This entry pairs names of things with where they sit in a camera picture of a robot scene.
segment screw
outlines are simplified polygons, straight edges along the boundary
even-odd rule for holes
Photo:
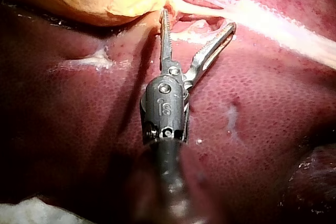
[[[180,70],[177,67],[171,67],[169,73],[173,76],[177,76],[180,74]]]
[[[170,93],[171,90],[172,90],[172,88],[166,83],[163,83],[163,84],[159,85],[159,92],[160,93],[168,94],[168,93]]]

